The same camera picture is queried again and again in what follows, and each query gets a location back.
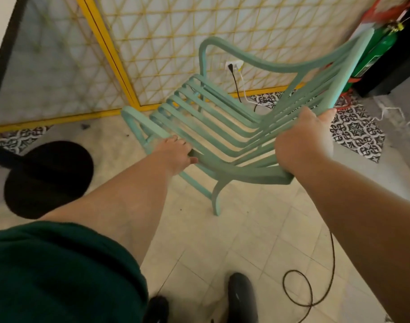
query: black shoe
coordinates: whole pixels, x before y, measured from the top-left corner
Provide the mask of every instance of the black shoe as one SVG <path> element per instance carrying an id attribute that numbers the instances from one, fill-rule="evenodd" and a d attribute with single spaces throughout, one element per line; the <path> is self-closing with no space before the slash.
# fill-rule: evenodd
<path id="1" fill-rule="evenodd" d="M 257 323 L 257 306 L 253 285 L 244 274 L 234 273 L 229 278 L 228 323 Z"/>
<path id="2" fill-rule="evenodd" d="M 142 323 L 167 323 L 169 302 L 163 296 L 154 296 L 148 302 Z"/>

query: forearm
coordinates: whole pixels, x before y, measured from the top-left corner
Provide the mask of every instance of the forearm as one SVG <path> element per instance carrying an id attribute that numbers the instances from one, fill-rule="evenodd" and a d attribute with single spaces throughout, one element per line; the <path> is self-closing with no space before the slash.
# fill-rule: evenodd
<path id="1" fill-rule="evenodd" d="M 159 153 L 152 153 L 41 220 L 82 224 L 123 245 L 141 264 L 160 221 L 171 176 Z"/>
<path id="2" fill-rule="evenodd" d="M 410 202 L 328 159 L 295 172 L 395 322 L 410 322 Z"/>

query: chair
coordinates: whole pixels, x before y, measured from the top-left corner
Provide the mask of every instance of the chair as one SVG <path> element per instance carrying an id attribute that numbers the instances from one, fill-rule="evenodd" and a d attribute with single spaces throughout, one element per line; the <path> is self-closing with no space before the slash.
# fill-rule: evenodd
<path id="1" fill-rule="evenodd" d="M 317 115 L 334 106 L 373 33 L 370 29 L 322 58 L 299 64 L 272 63 L 219 37 L 208 37 L 199 47 L 200 74 L 192 75 L 149 118 L 130 106 L 121 114 L 147 154 L 152 151 L 152 140 L 172 134 L 192 144 L 190 155 L 199 158 L 197 166 L 217 184 L 211 192 L 186 172 L 180 176 L 208 197 L 214 214 L 219 215 L 218 195 L 232 180 L 290 184 L 293 176 L 278 166 L 272 141 L 294 124 L 302 105 Z M 207 79 L 205 51 L 209 45 L 262 70 L 296 76 L 272 111 L 259 115 Z M 314 69 L 320 70 L 295 90 Z"/>

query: green fire extinguisher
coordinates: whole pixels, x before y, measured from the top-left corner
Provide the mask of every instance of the green fire extinguisher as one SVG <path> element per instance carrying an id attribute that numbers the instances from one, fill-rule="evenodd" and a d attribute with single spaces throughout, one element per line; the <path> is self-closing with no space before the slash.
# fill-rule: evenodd
<path id="1" fill-rule="evenodd" d="M 401 22 L 393 21 L 375 30 L 343 92 L 347 92 L 353 83 L 359 81 L 365 72 L 396 43 L 396 33 L 403 29 L 404 26 Z"/>

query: lattice screen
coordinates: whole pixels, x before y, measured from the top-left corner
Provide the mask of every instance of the lattice screen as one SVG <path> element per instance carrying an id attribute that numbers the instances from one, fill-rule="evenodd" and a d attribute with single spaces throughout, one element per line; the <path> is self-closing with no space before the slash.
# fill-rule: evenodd
<path id="1" fill-rule="evenodd" d="M 126 104 L 76 0 L 29 0 L 0 90 L 0 125 Z"/>
<path id="2" fill-rule="evenodd" d="M 374 0 L 98 0 L 141 105 L 162 102 L 192 73 L 198 48 L 222 37 L 269 61 L 298 62 L 344 41 Z M 380 9 L 403 0 L 383 0 Z M 210 50 L 214 82 L 234 91 L 228 54 Z M 246 89 L 282 86 L 289 75 L 245 66 Z"/>

